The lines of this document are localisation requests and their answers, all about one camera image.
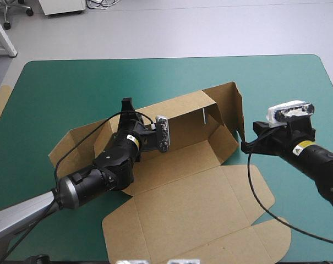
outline yellow warning label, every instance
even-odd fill
[[[127,139],[129,139],[130,141],[133,141],[135,143],[135,145],[137,146],[137,149],[139,150],[139,142],[133,135],[127,135]]]
[[[310,140],[304,140],[293,148],[292,153],[295,154],[296,156],[299,156],[306,147],[309,147],[311,145],[315,145],[315,143]]]

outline green table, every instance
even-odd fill
[[[229,81],[243,94],[247,141],[255,138],[252,121],[265,120],[268,106],[301,99],[315,104],[317,141],[333,151],[333,87],[314,55],[30,62],[0,119],[0,209],[53,187],[47,154],[69,129],[117,112],[122,97],[139,108]],[[237,151],[226,164],[246,158]],[[254,156],[253,163],[276,197],[275,213],[333,239],[333,208],[311,180],[277,157]],[[111,192],[54,214],[9,259],[44,253],[53,260],[106,260],[101,221],[128,199]],[[292,233],[285,261],[324,259],[333,260],[333,245]]]

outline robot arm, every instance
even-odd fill
[[[254,122],[259,136],[254,143],[242,142],[244,153],[279,156],[315,181],[319,194],[333,205],[333,153],[315,143],[310,103],[292,101],[268,109],[268,123]],[[269,136],[260,135],[271,131]]]
[[[140,161],[142,152],[168,150],[167,118],[158,115],[155,124],[144,125],[142,117],[133,111],[132,99],[124,98],[118,131],[106,149],[91,165],[61,178],[58,190],[0,211],[0,260],[10,241],[41,220],[44,213],[46,217],[63,208],[75,209],[106,191],[127,188],[134,180],[133,165]]]

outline chair base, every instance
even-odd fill
[[[8,30],[11,28],[11,24],[8,20],[8,12],[11,8],[16,7],[20,9],[24,9],[27,16],[31,17],[33,15],[33,10],[28,5],[23,5],[24,0],[18,0],[19,4],[15,4],[16,0],[1,0],[0,1],[0,11],[3,11],[3,16],[5,18],[5,22],[3,23],[3,28]]]

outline white cabinet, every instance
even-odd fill
[[[39,0],[44,14],[58,14],[85,9],[85,0]]]

